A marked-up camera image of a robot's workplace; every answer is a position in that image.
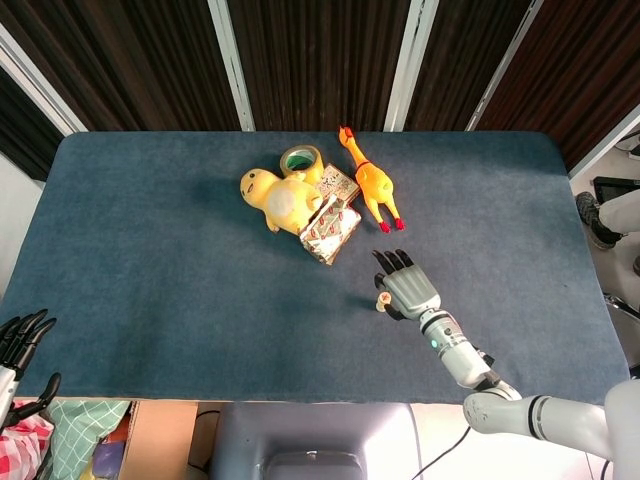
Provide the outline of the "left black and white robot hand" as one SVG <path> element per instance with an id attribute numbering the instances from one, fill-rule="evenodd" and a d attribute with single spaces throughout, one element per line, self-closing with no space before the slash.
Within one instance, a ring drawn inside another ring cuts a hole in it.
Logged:
<path id="1" fill-rule="evenodd" d="M 56 318 L 47 319 L 47 315 L 48 310 L 42 309 L 1 325 L 1 431 L 42 412 L 58 393 L 61 374 L 56 372 L 36 401 L 19 407 L 14 401 L 38 345 L 57 322 Z"/>

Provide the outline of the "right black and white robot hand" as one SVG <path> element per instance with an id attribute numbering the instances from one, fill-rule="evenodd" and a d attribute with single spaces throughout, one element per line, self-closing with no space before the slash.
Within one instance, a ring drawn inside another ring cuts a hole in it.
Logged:
<path id="1" fill-rule="evenodd" d="M 383 270 L 374 276 L 374 285 L 380 294 L 390 295 L 384 311 L 392 319 L 416 321 L 425 311 L 440 307 L 439 293 L 404 250 L 373 250 L 372 255 Z"/>

